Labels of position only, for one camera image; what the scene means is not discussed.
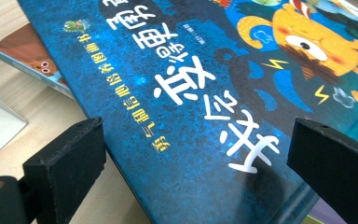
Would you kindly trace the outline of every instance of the book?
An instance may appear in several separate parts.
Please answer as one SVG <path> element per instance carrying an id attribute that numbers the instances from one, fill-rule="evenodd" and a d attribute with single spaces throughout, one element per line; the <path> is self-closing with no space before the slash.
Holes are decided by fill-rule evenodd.
<path id="1" fill-rule="evenodd" d="M 0 40 L 0 60 L 74 98 L 30 23 Z"/>
<path id="2" fill-rule="evenodd" d="M 334 3 L 19 3 L 154 223 L 299 223 L 295 118 L 358 141 L 358 20 Z"/>

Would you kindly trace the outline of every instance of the cartoon eye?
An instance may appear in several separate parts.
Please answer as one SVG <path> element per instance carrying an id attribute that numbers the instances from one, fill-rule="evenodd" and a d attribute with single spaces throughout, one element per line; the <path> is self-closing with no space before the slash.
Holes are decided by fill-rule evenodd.
<path id="1" fill-rule="evenodd" d="M 306 38 L 297 35 L 288 35 L 286 38 L 287 43 L 306 50 L 310 55 L 319 61 L 326 61 L 327 55 L 317 45 L 312 43 Z"/>
<path id="2" fill-rule="evenodd" d="M 43 67 L 48 67 L 48 62 L 42 62 Z"/>

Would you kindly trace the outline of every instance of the cartoon character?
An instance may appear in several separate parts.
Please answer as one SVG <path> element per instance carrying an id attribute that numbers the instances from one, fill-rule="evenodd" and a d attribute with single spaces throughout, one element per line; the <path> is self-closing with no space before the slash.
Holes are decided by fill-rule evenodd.
<path id="1" fill-rule="evenodd" d="M 26 64 L 48 77 L 53 76 L 57 72 L 57 66 L 50 58 L 44 60 L 39 59 L 38 61 Z"/>
<path id="2" fill-rule="evenodd" d="M 80 32 L 85 33 L 89 29 L 90 24 L 87 21 L 67 21 L 63 26 L 65 32 Z"/>
<path id="3" fill-rule="evenodd" d="M 252 28 L 259 25 L 272 27 L 275 41 L 292 59 L 301 66 L 305 79 L 321 77 L 329 84 L 340 82 L 350 71 L 358 75 L 358 40 L 349 41 L 316 21 L 310 20 L 310 12 L 300 7 L 303 14 L 296 12 L 293 5 L 284 4 L 275 12 L 272 21 L 248 16 L 242 18 L 237 29 L 241 38 L 256 49 L 263 43 L 252 39 Z M 358 102 L 358 91 L 351 92 Z"/>

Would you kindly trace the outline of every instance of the table surface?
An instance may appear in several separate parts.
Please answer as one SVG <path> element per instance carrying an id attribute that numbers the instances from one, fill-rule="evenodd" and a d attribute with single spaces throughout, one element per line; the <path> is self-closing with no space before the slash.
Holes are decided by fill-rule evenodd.
<path id="1" fill-rule="evenodd" d="M 16 0 L 0 0 L 0 40 L 28 20 Z M 0 61 L 0 100 L 28 125 L 0 150 L 0 175 L 23 176 L 22 164 L 74 123 L 86 118 L 75 100 Z M 108 157 L 71 223 L 149 223 Z"/>

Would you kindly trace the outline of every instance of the book title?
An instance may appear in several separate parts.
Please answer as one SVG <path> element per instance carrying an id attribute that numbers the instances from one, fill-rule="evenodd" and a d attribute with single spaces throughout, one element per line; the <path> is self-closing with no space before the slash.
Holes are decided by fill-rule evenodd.
<path id="1" fill-rule="evenodd" d="M 117 7 L 122 4 L 128 4 L 129 1 L 103 0 L 103 3 L 106 7 Z M 160 59 L 168 60 L 168 62 L 172 63 L 172 65 L 167 67 L 165 75 L 156 74 L 154 76 L 159 84 L 159 87 L 154 89 L 155 98 L 158 99 L 164 92 L 179 106 L 184 103 L 184 99 L 198 101 L 199 96 L 197 94 L 187 91 L 190 89 L 204 89 L 207 83 L 216 81 L 216 76 L 204 68 L 197 55 L 190 56 L 186 52 L 185 45 L 175 42 L 178 34 L 171 32 L 166 23 L 162 22 L 160 29 L 146 29 L 147 21 L 150 18 L 156 17 L 155 14 L 149 13 L 147 10 L 148 7 L 138 5 L 119 11 L 114 17 L 106 19 L 106 22 L 114 31 L 118 29 L 119 24 L 126 29 L 133 30 L 135 32 L 132 35 L 133 41 L 135 41 L 140 49 L 154 49 Z M 201 45 L 206 44 L 206 41 L 190 25 L 185 24 L 183 28 L 192 34 Z M 145 136 L 147 138 L 155 138 L 152 144 L 153 148 L 160 153 L 171 147 L 169 140 L 165 136 L 155 136 L 153 132 L 153 128 L 156 126 L 155 122 L 150 120 L 148 113 L 142 108 L 141 102 L 137 100 L 136 95 L 133 95 L 130 88 L 125 84 L 125 80 L 122 80 L 112 64 L 108 63 L 109 59 L 100 50 L 98 43 L 92 41 L 92 36 L 84 32 L 77 39 L 79 43 L 84 45 L 87 53 L 100 72 L 106 75 L 105 80 L 107 84 L 114 88 L 118 97 L 123 99 L 123 105 L 131 112 L 135 122 L 142 127 Z M 175 64 L 177 62 L 190 62 L 193 65 L 180 65 L 176 67 Z M 248 110 L 235 110 L 238 102 L 228 90 L 222 93 L 223 97 L 203 94 L 202 100 L 205 105 L 205 115 L 203 118 L 206 120 L 220 120 L 227 124 L 227 130 L 221 131 L 219 136 L 219 142 L 222 145 L 227 141 L 229 133 L 234 134 L 238 138 L 234 144 L 229 144 L 230 148 L 227 150 L 227 156 L 232 156 L 242 147 L 247 148 L 249 151 L 243 163 L 229 163 L 228 166 L 234 170 L 250 174 L 257 173 L 257 168 L 253 166 L 256 158 L 271 166 L 271 161 L 263 154 L 263 150 L 270 149 L 279 154 L 279 139 L 274 135 L 257 133 L 255 135 L 257 141 L 253 143 L 250 140 L 250 136 L 255 130 L 259 129 L 259 124 L 254 122 L 253 116 Z M 232 115 L 241 113 L 243 119 L 231 120 L 231 116 L 227 116 L 227 113 Z"/>

